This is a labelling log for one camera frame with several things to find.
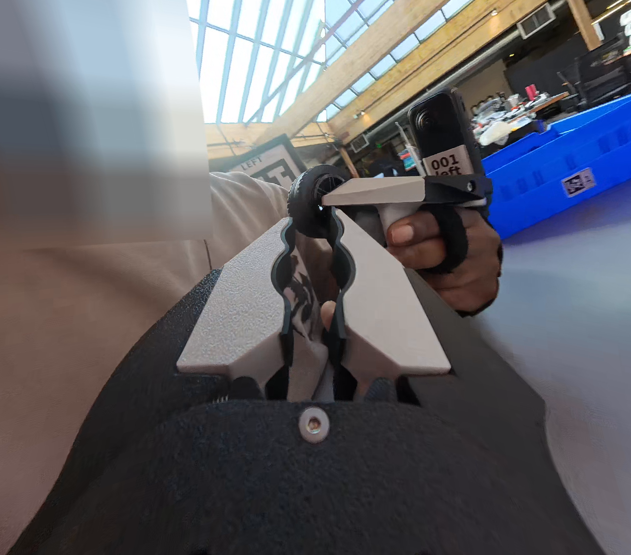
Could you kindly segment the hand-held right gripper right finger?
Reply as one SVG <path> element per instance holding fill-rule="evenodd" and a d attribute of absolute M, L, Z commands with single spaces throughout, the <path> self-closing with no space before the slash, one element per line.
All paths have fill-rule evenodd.
<path fill-rule="evenodd" d="M 343 314 L 341 365 L 357 381 L 355 400 L 379 378 L 448 374 L 451 364 L 405 268 L 345 213 L 331 214 L 351 262 L 336 308 Z"/>

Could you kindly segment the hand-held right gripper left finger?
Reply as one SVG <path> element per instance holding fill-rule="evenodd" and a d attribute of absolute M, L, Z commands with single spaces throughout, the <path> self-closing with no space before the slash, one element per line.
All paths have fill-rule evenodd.
<path fill-rule="evenodd" d="M 181 373 L 252 378 L 286 400 L 293 365 L 293 220 L 286 217 L 225 264 L 177 361 Z"/>

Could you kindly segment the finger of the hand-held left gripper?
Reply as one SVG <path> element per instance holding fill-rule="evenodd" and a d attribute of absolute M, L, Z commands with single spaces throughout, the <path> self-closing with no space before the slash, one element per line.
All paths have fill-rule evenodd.
<path fill-rule="evenodd" d="M 425 199 L 425 177 L 351 179 L 321 199 L 323 206 L 364 206 L 421 203 Z"/>

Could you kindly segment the black toy wheel rim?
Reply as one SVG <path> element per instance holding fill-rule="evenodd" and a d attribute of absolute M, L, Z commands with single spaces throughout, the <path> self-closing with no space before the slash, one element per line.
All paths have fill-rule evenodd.
<path fill-rule="evenodd" d="M 325 217 L 323 198 L 347 182 L 348 174 L 335 165 L 318 165 L 308 171 L 309 211 L 316 220 Z"/>

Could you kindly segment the black rubber toy tyre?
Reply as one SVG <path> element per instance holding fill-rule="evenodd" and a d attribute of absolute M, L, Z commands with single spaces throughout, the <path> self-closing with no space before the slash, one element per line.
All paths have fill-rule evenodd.
<path fill-rule="evenodd" d="M 327 238 L 331 219 L 331 206 L 324 207 L 325 217 L 323 219 L 316 220 L 312 217 L 309 211 L 309 197 L 307 196 L 309 170 L 297 177 L 290 188 L 287 201 L 288 216 L 292 218 L 298 233 L 310 238 Z"/>

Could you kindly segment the person's left hand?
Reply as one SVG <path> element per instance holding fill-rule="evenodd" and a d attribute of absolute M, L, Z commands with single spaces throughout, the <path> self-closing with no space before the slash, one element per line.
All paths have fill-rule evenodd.
<path fill-rule="evenodd" d="M 434 272 L 447 248 L 435 216 L 427 210 L 394 222 L 386 233 L 388 251 L 417 272 L 438 296 L 462 317 L 492 305 L 499 294 L 502 243 L 496 231 L 475 210 L 456 208 L 468 240 L 468 253 L 453 272 Z"/>

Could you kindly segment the cluttered background work table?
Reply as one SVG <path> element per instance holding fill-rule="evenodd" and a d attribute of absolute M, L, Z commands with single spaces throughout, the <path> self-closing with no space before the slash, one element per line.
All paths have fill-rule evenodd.
<path fill-rule="evenodd" d="M 487 99 L 472 109 L 474 138 L 481 148 L 491 144 L 503 146 L 509 135 L 536 122 L 539 112 L 569 97 L 568 92 L 563 92 L 557 95 L 542 93 L 534 100 L 525 100 L 519 94 Z"/>

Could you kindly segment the printed marker sign board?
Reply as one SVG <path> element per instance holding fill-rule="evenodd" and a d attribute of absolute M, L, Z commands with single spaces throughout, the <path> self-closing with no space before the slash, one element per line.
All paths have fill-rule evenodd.
<path fill-rule="evenodd" d="M 240 172 L 289 190 L 307 167 L 287 134 L 281 134 L 229 161 L 224 172 Z"/>

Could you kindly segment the person in beige hoodie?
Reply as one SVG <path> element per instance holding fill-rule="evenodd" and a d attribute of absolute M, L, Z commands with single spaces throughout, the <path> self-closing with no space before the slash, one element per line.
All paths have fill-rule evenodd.
<path fill-rule="evenodd" d="M 196 553 L 252 542 L 288 517 L 289 477 L 272 441 L 297 407 L 227 406 L 225 378 L 176 362 L 209 283 L 191 290 L 287 215 L 287 192 L 212 173 L 204 240 L 21 251 L 1 257 L 1 553 Z"/>

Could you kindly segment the black office chair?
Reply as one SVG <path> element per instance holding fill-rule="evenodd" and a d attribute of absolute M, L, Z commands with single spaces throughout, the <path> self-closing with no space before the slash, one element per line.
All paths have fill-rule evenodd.
<path fill-rule="evenodd" d="M 627 37 L 619 33 L 574 59 L 580 110 L 588 110 L 630 94 Z"/>

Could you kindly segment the white wall vent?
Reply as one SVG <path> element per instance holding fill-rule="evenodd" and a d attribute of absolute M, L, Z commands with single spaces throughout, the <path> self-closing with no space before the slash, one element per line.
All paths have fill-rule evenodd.
<path fill-rule="evenodd" d="M 516 23 L 523 40 L 527 40 L 543 28 L 556 21 L 556 14 L 549 3 L 545 3 Z"/>

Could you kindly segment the light wooden ceiling post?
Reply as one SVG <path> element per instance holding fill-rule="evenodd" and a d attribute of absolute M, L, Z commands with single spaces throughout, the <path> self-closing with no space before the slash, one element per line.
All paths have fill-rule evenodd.
<path fill-rule="evenodd" d="M 602 45 L 603 39 L 595 29 L 585 0 L 566 0 L 566 2 L 588 51 L 594 51 Z"/>

